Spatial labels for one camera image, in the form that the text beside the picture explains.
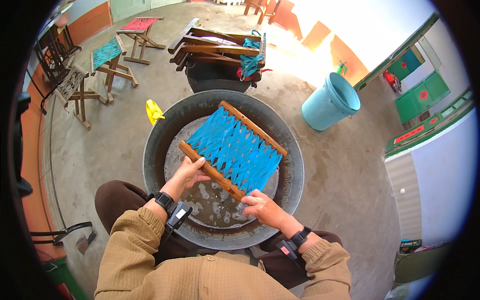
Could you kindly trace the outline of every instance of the small box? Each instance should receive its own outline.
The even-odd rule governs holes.
[[[412,253],[421,246],[421,240],[407,240],[400,243],[400,253]]]

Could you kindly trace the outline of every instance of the concrete floor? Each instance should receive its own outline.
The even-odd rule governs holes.
[[[282,49],[286,44],[297,49],[298,41],[279,38],[278,26],[256,24],[258,16],[243,15],[243,6],[194,2],[169,5],[144,15],[164,16],[154,24],[151,38],[169,45],[193,17],[205,28],[223,32],[262,29],[272,32],[268,45],[267,67],[252,95],[273,107],[299,136],[305,161],[305,185],[295,217],[304,225],[331,231],[341,237],[350,253],[352,299],[383,299],[390,290],[395,254],[400,241],[398,214],[383,163],[383,149],[388,139],[402,132],[393,100],[395,95],[382,78],[375,79],[359,92],[361,109],[352,119],[345,118],[324,132],[315,132],[304,122],[300,107],[319,86],[325,73],[308,64],[297,52]],[[110,40],[115,31],[133,17],[81,44],[75,62],[88,68],[93,48]],[[130,50],[132,40],[122,36]],[[92,128],[87,131],[72,113],[56,102],[53,111],[51,149],[57,197],[67,226],[92,221],[98,235],[81,255],[75,242],[89,231],[73,232],[64,239],[68,265],[84,292],[93,298],[98,268],[108,234],[94,206],[97,188],[109,180],[124,180],[143,186],[142,155],[151,124],[145,113],[145,101],[153,99],[162,109],[192,94],[183,72],[168,62],[166,50],[148,48],[150,65],[122,62],[131,66],[139,85],[115,77],[115,103],[103,105],[86,101],[86,115]],[[289,72],[281,62],[297,61]],[[99,86],[104,73],[87,79],[87,87]]]

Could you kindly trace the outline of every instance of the person's left hand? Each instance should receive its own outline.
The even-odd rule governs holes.
[[[205,157],[201,157],[196,162],[192,162],[188,156],[185,156],[180,168],[175,172],[171,180],[180,184],[183,190],[187,190],[198,181],[211,180],[202,170],[199,170],[205,164]]]

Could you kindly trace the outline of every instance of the black bucket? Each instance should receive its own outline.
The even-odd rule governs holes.
[[[245,93],[252,82],[240,81],[237,70],[221,63],[194,62],[187,64],[185,74],[194,93],[217,89]]]

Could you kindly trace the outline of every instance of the brown pants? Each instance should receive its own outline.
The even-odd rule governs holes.
[[[114,180],[100,186],[95,195],[95,208],[98,217],[102,221],[103,226],[110,233],[113,223],[126,210],[137,210],[147,201],[145,191],[130,183]],[[330,232],[314,231],[322,239],[329,242],[338,242],[342,245],[340,238]],[[160,239],[160,244],[165,241],[167,233],[164,232]],[[159,252],[153,254],[155,264],[173,258],[181,258],[194,256],[195,253],[189,251],[185,244],[180,242],[181,237],[173,234],[168,240],[166,246],[160,247]],[[269,252],[268,254],[258,257],[262,260],[266,272],[286,288],[295,287],[309,280],[305,271],[305,261],[301,258],[297,260],[298,268],[294,261],[286,257],[280,250],[276,248],[281,240],[286,240],[283,234],[276,234],[267,241],[260,244],[260,249]],[[198,253],[213,254],[216,251],[198,251]]]

